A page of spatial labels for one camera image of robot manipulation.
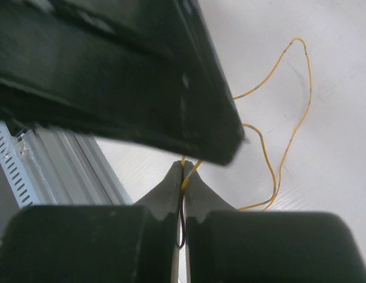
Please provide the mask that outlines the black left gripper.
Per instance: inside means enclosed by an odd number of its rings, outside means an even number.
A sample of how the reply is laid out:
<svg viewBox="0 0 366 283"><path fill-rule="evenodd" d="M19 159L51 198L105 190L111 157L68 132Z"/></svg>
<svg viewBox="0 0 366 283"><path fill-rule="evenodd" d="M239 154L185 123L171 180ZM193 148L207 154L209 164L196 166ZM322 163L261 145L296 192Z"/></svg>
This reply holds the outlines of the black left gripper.
<svg viewBox="0 0 366 283"><path fill-rule="evenodd" d="M245 139L198 1L0 1L0 120L222 166Z"/></svg>

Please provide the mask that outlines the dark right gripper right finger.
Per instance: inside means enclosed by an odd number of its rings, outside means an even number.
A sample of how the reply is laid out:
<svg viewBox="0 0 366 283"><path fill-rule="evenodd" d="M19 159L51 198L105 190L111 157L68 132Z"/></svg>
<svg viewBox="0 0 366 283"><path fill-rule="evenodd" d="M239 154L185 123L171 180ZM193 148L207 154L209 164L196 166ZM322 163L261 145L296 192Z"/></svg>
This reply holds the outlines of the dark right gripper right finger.
<svg viewBox="0 0 366 283"><path fill-rule="evenodd" d="M324 212L240 212L186 162L188 282L366 282L354 237Z"/></svg>

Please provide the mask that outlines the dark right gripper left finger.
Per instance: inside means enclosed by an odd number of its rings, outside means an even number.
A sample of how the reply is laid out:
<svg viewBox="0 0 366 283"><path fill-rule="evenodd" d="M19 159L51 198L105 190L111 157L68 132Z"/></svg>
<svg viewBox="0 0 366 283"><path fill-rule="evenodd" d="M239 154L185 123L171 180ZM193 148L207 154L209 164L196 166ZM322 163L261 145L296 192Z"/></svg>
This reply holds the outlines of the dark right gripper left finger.
<svg viewBox="0 0 366 283"><path fill-rule="evenodd" d="M0 282L177 282L182 165L132 205L38 205L0 244Z"/></svg>

